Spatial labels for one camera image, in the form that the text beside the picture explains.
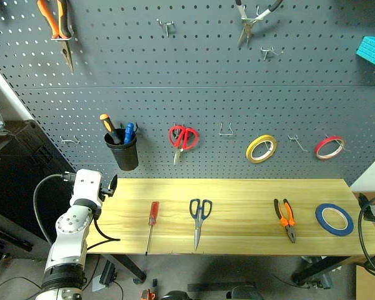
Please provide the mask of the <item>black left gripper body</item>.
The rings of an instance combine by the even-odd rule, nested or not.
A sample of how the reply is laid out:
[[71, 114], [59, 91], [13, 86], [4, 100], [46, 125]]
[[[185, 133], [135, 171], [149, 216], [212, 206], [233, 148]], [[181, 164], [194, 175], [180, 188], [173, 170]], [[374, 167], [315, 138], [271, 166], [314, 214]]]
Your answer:
[[99, 189], [99, 198], [102, 202], [105, 201], [105, 198], [108, 196], [108, 197], [113, 197], [114, 195], [114, 192], [115, 192], [116, 188], [115, 187], [110, 187], [110, 188], [104, 188], [104, 187], [101, 187]]

